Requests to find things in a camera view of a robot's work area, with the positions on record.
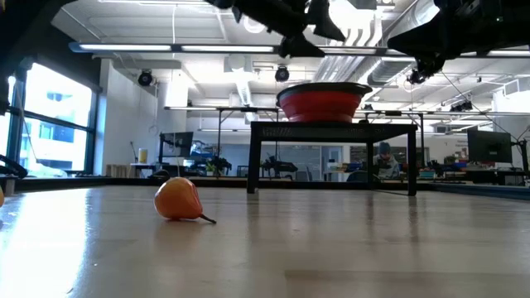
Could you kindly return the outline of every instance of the person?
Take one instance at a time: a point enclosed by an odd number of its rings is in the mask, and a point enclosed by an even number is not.
[[[373,157],[373,165],[379,167],[378,176],[383,179],[398,179],[399,164],[390,153],[390,144],[387,142],[379,143],[378,154]]]

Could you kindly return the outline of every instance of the ceiling light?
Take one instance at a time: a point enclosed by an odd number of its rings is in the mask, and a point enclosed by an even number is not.
[[[354,46],[321,46],[327,55],[375,55],[377,49]]]
[[[491,55],[491,56],[512,55],[512,56],[528,57],[530,56],[530,51],[528,50],[492,50],[488,53],[488,55]]]
[[[394,8],[396,8],[396,4],[394,4],[394,3],[380,4],[377,7],[377,11],[378,12],[388,12],[388,11],[393,10]]]
[[[171,51],[169,45],[116,45],[116,44],[81,44],[81,50],[93,51]]]
[[[245,27],[245,29],[247,29],[248,32],[258,34],[265,30],[265,26],[261,23],[254,21],[254,24],[252,24],[250,21],[250,17],[243,17],[243,26]]]
[[[240,52],[240,53],[272,53],[273,46],[182,46],[188,52]]]
[[[209,3],[193,0],[98,0],[101,3],[127,3],[127,4],[150,4],[150,5],[201,5],[207,6]]]
[[[217,128],[199,128],[198,132],[219,132]],[[221,132],[250,132],[250,129],[220,129]]]
[[[381,57],[384,62],[416,62],[414,57]]]
[[[216,111],[215,107],[165,107],[170,110],[185,110],[185,111]]]

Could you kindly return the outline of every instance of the security camera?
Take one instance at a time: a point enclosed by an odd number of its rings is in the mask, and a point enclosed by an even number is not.
[[[283,65],[278,66],[274,78],[280,83],[287,82],[289,80],[289,70],[287,70],[287,67]]]
[[[138,76],[138,83],[142,87],[149,87],[155,84],[155,79],[151,74],[151,70],[142,70],[140,76]]]

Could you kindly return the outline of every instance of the computer monitor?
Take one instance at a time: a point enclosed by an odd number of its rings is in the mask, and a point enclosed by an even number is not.
[[[468,131],[470,161],[512,163],[511,136],[505,132]]]
[[[159,162],[163,157],[189,157],[193,143],[193,132],[160,134]]]

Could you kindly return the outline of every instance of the bowl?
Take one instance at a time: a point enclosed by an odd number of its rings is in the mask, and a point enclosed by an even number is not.
[[[357,83],[309,83],[284,89],[277,96],[291,122],[352,123],[361,98],[372,92]]]

